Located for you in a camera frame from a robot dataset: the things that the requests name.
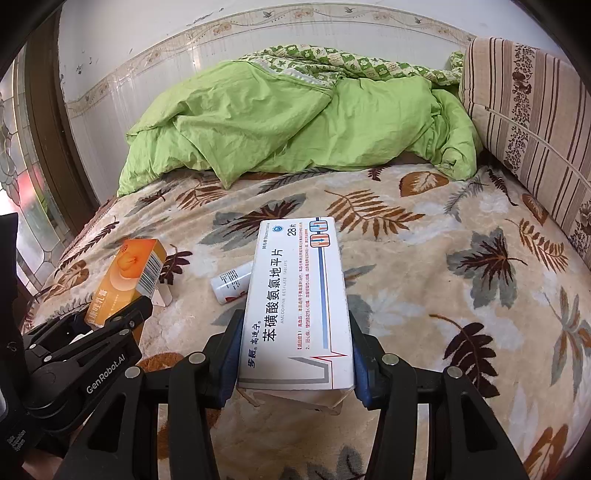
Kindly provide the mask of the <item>white medicine box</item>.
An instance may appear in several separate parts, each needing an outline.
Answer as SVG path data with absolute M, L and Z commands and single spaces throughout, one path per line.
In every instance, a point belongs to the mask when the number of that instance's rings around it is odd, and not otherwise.
M 263 221 L 246 295 L 238 386 L 332 391 L 353 384 L 348 298 L 334 218 Z

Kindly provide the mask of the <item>leaf pattern bed blanket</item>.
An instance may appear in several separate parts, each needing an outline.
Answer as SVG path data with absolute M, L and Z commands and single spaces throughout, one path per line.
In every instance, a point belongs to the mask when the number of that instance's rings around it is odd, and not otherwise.
M 224 479 L 366 478 L 395 367 L 477 389 L 530 479 L 561 476 L 590 422 L 589 220 L 560 226 L 493 163 L 168 173 L 108 203 L 25 324 L 96 328 L 139 294 L 162 295 L 136 332 L 148 372 L 208 360 L 242 319 L 207 415 Z

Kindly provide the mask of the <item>striped floral pillow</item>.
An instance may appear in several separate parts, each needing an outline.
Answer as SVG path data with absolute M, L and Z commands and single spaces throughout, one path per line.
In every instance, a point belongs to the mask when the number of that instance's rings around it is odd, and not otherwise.
M 575 68 L 501 38 L 468 46 L 461 100 L 484 147 L 590 260 L 590 94 Z

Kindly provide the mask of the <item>orange cardboard box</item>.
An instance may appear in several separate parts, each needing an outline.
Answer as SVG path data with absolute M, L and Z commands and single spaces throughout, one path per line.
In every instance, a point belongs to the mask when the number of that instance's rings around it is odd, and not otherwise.
M 165 260 L 166 252 L 158 240 L 125 240 L 93 295 L 85 322 L 102 328 L 108 318 L 140 296 L 157 307 L 167 307 L 172 295 L 159 283 Z

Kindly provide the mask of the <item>stained glass wooden door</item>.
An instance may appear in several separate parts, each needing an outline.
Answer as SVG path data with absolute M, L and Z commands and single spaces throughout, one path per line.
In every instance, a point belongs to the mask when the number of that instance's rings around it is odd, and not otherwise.
M 1 64 L 1 211 L 18 216 L 16 269 L 33 295 L 98 208 L 61 89 L 61 13 L 30 23 Z

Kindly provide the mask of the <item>green quilt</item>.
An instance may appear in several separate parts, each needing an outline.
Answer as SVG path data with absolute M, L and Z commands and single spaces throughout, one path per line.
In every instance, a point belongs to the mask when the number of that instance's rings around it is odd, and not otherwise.
M 482 143 L 458 98 L 464 56 L 444 70 L 315 45 L 272 46 L 200 71 L 163 93 L 127 132 L 118 194 L 164 174 L 382 166 L 405 152 L 467 180 Z

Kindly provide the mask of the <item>small white tube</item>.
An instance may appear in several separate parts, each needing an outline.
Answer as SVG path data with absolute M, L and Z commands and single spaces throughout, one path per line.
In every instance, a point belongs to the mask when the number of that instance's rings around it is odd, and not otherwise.
M 211 278 L 209 284 L 219 304 L 231 303 L 246 295 L 252 275 L 252 265 L 253 262 L 250 261 Z

